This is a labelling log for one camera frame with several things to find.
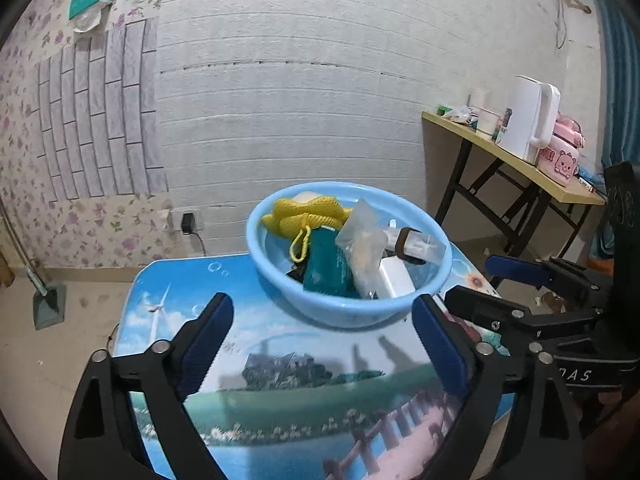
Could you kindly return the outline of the pink cartoon rice cooker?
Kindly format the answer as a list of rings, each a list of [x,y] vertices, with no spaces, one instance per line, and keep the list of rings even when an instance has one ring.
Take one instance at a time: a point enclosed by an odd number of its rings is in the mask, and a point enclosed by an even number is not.
[[[579,152],[584,146],[582,127],[572,118],[559,114],[550,143],[538,153],[537,169],[565,188],[576,174]]]

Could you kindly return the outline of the yellow folding side table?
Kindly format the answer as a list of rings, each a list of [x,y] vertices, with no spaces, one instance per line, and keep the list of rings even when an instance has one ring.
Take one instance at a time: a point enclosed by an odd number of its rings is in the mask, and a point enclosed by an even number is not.
[[[561,186],[535,166],[499,148],[487,136],[478,134],[469,127],[429,112],[424,112],[422,119],[460,139],[457,158],[435,220],[442,223],[454,198],[460,196],[506,237],[506,254],[510,257],[518,257],[524,252],[544,214],[549,210],[572,229],[559,252],[559,256],[564,257],[586,223],[590,211],[605,205],[605,199],[598,192],[587,190],[578,179],[571,180],[567,186]],[[474,148],[491,156],[492,161],[471,184],[465,185],[462,177]],[[492,210],[480,199],[480,190],[493,177],[505,180],[520,191],[518,198],[502,214]]]

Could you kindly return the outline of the blue plastic basin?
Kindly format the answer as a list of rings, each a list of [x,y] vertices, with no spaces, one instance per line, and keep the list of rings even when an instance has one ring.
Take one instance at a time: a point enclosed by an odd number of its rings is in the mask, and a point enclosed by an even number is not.
[[[396,220],[400,226],[424,231],[444,246],[440,263],[427,263],[416,272],[416,291],[395,299],[363,299],[356,291],[352,271],[338,274],[338,294],[331,296],[312,292],[288,276],[294,266],[288,255],[290,243],[271,234],[262,217],[272,211],[279,198],[291,198],[303,192],[317,192],[335,197],[342,206],[351,207],[363,198],[380,218]],[[295,311],[324,326],[356,330],[383,323],[411,309],[414,298],[423,294],[435,295],[444,286],[452,266],[452,247],[440,225],[424,210],[403,198],[372,186],[341,181],[320,181],[296,184],[275,192],[261,200],[246,220],[245,238],[250,258],[260,277],[292,304]]]

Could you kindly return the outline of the black wall plug adapter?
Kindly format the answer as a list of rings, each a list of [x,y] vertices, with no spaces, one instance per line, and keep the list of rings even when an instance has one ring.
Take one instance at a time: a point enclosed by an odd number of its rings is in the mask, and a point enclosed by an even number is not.
[[[193,212],[185,212],[180,223],[181,232],[186,235],[196,233],[196,220]]]

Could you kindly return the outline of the clear bag of sticks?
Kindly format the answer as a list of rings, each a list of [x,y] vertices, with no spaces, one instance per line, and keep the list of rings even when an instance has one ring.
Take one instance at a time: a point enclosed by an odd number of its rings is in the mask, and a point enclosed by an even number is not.
[[[378,225],[378,214],[366,200],[358,200],[335,244],[346,258],[362,299],[393,298],[393,289],[382,267],[387,242],[387,235]]]

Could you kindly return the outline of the white paper cup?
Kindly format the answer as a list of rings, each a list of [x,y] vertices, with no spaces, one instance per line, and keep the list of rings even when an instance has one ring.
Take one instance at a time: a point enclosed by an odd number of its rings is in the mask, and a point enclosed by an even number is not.
[[[494,136],[499,129],[501,116],[485,107],[477,107],[476,130],[486,136]]]

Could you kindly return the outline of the printed scenery table mat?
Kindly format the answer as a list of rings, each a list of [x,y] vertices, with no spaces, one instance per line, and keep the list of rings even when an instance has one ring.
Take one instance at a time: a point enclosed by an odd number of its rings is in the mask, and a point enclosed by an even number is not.
[[[320,326],[247,255],[147,266],[130,288],[116,353],[171,339],[218,292],[233,301],[233,323],[186,410],[228,478],[409,479],[434,455],[459,403],[410,318]]]

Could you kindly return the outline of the blue curtain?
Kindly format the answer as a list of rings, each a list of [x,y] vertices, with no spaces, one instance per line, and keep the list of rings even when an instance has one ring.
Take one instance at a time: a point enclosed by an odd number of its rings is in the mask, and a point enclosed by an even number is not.
[[[639,163],[639,39],[614,0],[596,0],[604,41],[602,166]]]

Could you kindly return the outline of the white plush with yellow net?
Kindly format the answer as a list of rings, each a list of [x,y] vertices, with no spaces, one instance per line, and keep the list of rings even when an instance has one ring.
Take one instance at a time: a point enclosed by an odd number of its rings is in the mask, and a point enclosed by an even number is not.
[[[310,194],[309,200],[278,198],[262,225],[273,235],[291,242],[288,255],[294,263],[303,262],[309,252],[311,232],[320,228],[339,231],[352,213],[334,196]]]

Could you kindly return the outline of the teal snack packet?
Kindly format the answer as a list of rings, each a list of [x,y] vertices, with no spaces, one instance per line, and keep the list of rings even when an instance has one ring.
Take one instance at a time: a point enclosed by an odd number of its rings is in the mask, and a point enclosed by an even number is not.
[[[352,270],[335,243],[337,234],[329,228],[311,231],[303,288],[326,296],[359,298]]]

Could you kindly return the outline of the clear box with brown band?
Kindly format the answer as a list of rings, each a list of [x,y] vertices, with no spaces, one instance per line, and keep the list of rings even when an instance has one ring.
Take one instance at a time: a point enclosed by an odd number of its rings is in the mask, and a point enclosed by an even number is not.
[[[422,264],[441,264],[446,248],[434,236],[413,228],[383,229],[387,237],[386,249],[405,262],[422,266]]]

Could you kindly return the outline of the white electric kettle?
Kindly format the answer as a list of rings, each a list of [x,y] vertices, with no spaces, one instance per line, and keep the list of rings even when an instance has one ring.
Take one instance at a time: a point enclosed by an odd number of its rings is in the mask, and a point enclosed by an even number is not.
[[[561,92],[553,84],[516,76],[496,143],[513,156],[535,165],[538,153],[551,141],[560,101]]]

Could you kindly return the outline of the black small box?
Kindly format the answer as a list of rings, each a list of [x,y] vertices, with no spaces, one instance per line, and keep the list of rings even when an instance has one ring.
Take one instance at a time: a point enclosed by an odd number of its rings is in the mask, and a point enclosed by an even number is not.
[[[306,266],[292,266],[292,269],[286,275],[296,282],[303,283],[306,270]]]

